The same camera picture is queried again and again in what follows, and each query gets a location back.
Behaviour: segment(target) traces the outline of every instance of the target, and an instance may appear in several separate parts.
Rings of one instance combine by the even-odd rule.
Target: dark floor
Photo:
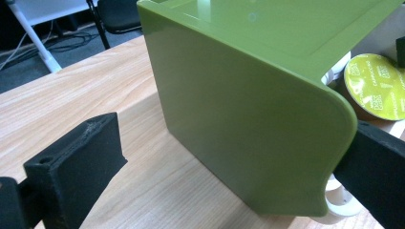
[[[102,45],[101,39],[96,30],[96,26],[90,25],[85,29],[73,32],[72,34],[76,34],[76,37],[71,37],[69,39],[55,38],[46,43],[57,43],[48,50],[50,50],[55,60],[62,68],[104,51],[104,46]],[[86,37],[89,38],[91,35],[93,39],[86,40]],[[131,31],[120,35],[107,33],[107,38],[111,47],[114,47],[140,35],[142,35],[141,31]],[[60,48],[62,46],[68,46],[70,48],[74,46],[79,47],[65,52],[58,52],[58,49],[54,49],[54,51],[52,50],[52,48]],[[28,45],[20,48],[17,54],[28,49],[35,50],[33,45]],[[10,54],[11,52],[0,52],[0,66],[10,56]],[[49,73],[48,68],[45,66],[41,58],[38,56],[38,54],[35,54],[34,57],[30,59],[24,60],[16,65],[0,71],[0,94]]]

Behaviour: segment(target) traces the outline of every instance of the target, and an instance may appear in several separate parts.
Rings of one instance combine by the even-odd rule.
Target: black plastic part
[[[385,228],[405,228],[405,142],[359,121],[336,178]]]
[[[24,164],[18,188],[1,177],[0,228],[78,228],[126,162],[117,114],[81,123]]]
[[[396,39],[396,58],[398,62],[398,67],[401,69],[405,68],[405,36]]]

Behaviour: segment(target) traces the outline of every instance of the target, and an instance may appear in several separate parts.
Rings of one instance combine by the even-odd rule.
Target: green box
[[[259,214],[324,216],[357,120],[321,82],[403,0],[141,0],[170,133]]]

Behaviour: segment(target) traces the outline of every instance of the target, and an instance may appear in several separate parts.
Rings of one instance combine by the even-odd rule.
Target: green panel
[[[400,3],[361,2],[139,1],[169,131],[260,214],[327,213],[356,119],[320,79]]]

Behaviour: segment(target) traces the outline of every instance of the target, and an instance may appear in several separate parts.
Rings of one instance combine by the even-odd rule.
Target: white desk
[[[6,2],[32,42],[39,49],[39,55],[51,73],[61,70],[60,65],[47,51],[32,26],[86,10],[89,8],[86,0],[7,0]]]

